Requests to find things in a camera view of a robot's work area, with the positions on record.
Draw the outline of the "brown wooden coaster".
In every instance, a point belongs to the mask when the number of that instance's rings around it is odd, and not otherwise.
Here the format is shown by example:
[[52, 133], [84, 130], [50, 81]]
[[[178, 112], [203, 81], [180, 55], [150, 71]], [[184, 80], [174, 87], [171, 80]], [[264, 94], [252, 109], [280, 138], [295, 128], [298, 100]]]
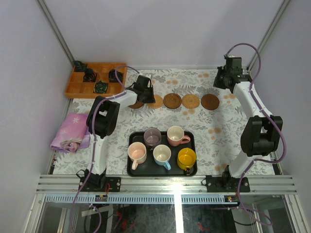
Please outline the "brown wooden coaster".
[[219, 99], [213, 94], [206, 94], [201, 98], [201, 105], [207, 110], [216, 110], [219, 104]]
[[169, 93], [164, 97], [163, 103], [169, 109], [176, 109], [180, 107], [182, 99], [176, 93]]
[[138, 109], [138, 108], [142, 107], [143, 105], [144, 105], [143, 102], [138, 101], [138, 102], [136, 102], [133, 105], [129, 105], [129, 108], [131, 108], [131, 109]]

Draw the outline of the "woven rattan coaster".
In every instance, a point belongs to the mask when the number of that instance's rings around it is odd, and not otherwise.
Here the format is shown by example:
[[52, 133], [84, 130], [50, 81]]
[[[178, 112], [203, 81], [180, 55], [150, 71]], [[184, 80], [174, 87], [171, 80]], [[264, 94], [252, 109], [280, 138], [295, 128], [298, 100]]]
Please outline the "woven rattan coaster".
[[163, 105], [163, 98], [160, 95], [154, 95], [155, 102], [148, 103], [147, 106], [152, 109], [160, 108]]
[[187, 109], [195, 109], [200, 104], [200, 99], [194, 94], [187, 94], [182, 98], [182, 104]]

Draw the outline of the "pink mug white inside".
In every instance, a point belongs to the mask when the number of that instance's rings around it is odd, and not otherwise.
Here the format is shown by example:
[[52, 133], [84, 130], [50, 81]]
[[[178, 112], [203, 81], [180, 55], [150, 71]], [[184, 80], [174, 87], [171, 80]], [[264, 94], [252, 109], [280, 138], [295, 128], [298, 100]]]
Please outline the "pink mug white inside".
[[179, 126], [171, 126], [167, 130], [167, 139], [171, 146], [177, 147], [180, 144], [190, 142], [191, 138], [185, 135], [184, 130]]

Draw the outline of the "yellow mug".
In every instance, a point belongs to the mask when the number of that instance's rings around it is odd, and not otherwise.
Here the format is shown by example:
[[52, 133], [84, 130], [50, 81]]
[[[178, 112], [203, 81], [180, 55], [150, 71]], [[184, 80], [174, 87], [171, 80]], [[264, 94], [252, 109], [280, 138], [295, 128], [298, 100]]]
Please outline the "yellow mug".
[[196, 160], [196, 153], [190, 148], [181, 149], [177, 155], [177, 165], [186, 175], [190, 175], [190, 169], [193, 168]]

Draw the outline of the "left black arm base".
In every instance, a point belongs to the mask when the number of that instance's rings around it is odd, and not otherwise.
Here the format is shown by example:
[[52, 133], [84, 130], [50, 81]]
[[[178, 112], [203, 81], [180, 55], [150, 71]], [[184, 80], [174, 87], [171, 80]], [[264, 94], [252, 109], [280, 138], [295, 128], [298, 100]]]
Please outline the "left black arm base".
[[107, 177], [105, 172], [101, 175], [90, 173], [88, 169], [79, 170], [76, 176], [80, 179], [81, 192], [120, 192], [121, 177]]

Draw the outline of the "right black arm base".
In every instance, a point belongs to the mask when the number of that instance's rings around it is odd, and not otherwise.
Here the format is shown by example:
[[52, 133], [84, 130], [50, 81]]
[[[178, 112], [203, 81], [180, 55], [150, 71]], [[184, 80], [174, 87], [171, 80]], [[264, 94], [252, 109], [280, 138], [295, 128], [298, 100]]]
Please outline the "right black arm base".
[[228, 171], [224, 171], [221, 177], [206, 175], [201, 181], [201, 185], [207, 188], [210, 193], [229, 193], [239, 190], [242, 193], [249, 193], [250, 186], [246, 177], [233, 178]]

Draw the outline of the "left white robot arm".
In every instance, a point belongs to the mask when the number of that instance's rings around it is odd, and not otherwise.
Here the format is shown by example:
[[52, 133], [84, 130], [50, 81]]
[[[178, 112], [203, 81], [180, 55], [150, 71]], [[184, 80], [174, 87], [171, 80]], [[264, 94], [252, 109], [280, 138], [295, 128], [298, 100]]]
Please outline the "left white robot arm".
[[106, 179], [100, 175], [106, 171], [108, 139], [116, 128], [119, 112], [138, 102], [155, 102], [151, 76], [139, 74], [137, 80], [121, 93], [110, 97], [97, 96], [93, 102], [86, 120], [91, 142], [87, 169], [94, 174], [89, 185], [95, 191], [106, 187]]

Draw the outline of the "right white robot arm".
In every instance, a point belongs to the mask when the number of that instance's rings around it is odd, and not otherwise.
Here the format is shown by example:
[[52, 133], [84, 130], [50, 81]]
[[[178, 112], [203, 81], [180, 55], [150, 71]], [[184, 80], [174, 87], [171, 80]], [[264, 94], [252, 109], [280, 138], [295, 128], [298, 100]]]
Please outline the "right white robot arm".
[[240, 102], [248, 122], [242, 132], [239, 155], [226, 169], [230, 175], [222, 178], [222, 187], [233, 191], [239, 186], [238, 178], [245, 174], [254, 162], [273, 164], [265, 159], [278, 148], [283, 120], [274, 116], [259, 98], [251, 76], [243, 73], [240, 57], [225, 55], [225, 65], [217, 67], [213, 86], [228, 89]]

